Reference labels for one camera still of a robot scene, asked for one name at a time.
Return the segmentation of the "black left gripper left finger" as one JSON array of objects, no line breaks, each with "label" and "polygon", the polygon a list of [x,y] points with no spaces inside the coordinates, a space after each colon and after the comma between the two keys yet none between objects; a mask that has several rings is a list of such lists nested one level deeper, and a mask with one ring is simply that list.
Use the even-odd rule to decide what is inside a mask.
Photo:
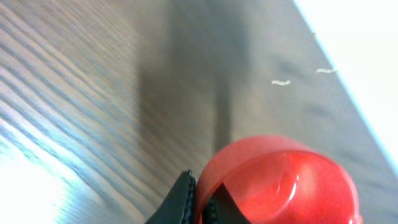
[{"label": "black left gripper left finger", "polygon": [[192,224],[196,180],[191,170],[183,171],[164,201],[146,224]]}]

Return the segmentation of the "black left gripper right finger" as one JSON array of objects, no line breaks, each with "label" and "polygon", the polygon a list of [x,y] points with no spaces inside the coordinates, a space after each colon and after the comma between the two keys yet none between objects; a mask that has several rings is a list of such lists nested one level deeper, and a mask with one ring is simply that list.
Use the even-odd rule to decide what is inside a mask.
[{"label": "black left gripper right finger", "polygon": [[228,189],[221,184],[208,200],[202,212],[202,224],[250,224]]}]

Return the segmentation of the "red plastic measuring scoop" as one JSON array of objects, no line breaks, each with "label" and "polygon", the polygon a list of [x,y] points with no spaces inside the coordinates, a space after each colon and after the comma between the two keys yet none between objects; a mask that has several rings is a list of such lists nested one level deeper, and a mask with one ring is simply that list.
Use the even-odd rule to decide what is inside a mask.
[{"label": "red plastic measuring scoop", "polygon": [[338,163],[285,136],[257,135],[225,146],[195,192],[194,222],[225,186],[250,223],[362,223],[359,195]]}]

